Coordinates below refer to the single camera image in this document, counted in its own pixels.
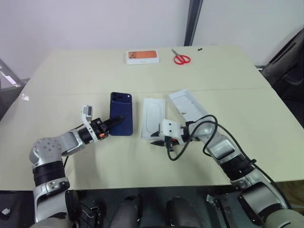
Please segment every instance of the red scissors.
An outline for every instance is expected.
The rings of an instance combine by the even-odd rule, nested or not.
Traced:
[[[176,51],[174,51],[173,49],[171,49],[171,50],[175,54],[174,62],[176,64],[178,64],[178,65],[184,65],[184,64],[189,63],[191,61],[191,59],[188,56],[180,55]]]

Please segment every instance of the floor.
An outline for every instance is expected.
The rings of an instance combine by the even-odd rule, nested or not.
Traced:
[[[166,203],[174,196],[186,199],[200,216],[204,228],[225,228],[225,222],[219,209],[206,202],[208,187],[161,187],[161,188],[134,188],[80,191],[81,202],[88,207],[102,205],[103,226],[107,228],[113,214],[120,203],[130,195],[139,194],[143,200],[143,216],[141,228],[166,225]],[[225,194],[231,207],[237,227],[255,228],[237,201],[238,192]],[[28,228],[34,222],[34,208],[32,193],[28,192],[0,192],[1,210],[5,206],[12,208],[8,220],[0,219],[0,227]],[[94,221],[83,213],[82,218],[89,224]],[[81,228],[89,227],[81,221]]]

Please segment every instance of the wall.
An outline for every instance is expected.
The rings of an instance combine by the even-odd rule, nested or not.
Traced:
[[[241,45],[265,65],[303,26],[303,0],[203,0],[193,45]]]
[[[188,0],[2,0],[0,58],[28,78],[54,49],[183,46],[188,7]]]

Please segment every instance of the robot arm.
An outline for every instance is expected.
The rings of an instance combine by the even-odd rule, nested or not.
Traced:
[[[236,146],[228,137],[217,131],[217,120],[215,118],[214,121],[211,116],[186,123],[186,127],[164,119],[158,134],[165,137],[168,153],[173,151],[176,141],[181,145],[189,143],[190,140],[204,142],[210,156],[223,169],[231,184],[240,191],[238,200],[254,224],[264,224],[265,227],[271,228],[303,225],[303,216],[289,209],[282,194],[269,183],[239,145]]]
[[[100,118],[92,120],[92,107],[84,105],[83,124],[69,132],[54,138],[37,140],[30,152],[33,163],[35,188],[35,222],[41,221],[41,227],[48,219],[49,227],[72,227],[79,218],[81,207],[74,190],[68,190],[70,183],[65,175],[63,156],[74,154],[93,141],[106,138],[109,130],[124,119],[117,116],[102,122]]]

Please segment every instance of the scissor blade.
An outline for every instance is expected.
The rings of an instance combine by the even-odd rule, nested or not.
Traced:
[[[179,56],[179,54],[176,52],[176,51],[174,51],[173,49],[171,49],[172,51],[173,51],[173,53],[176,55],[176,56]]]

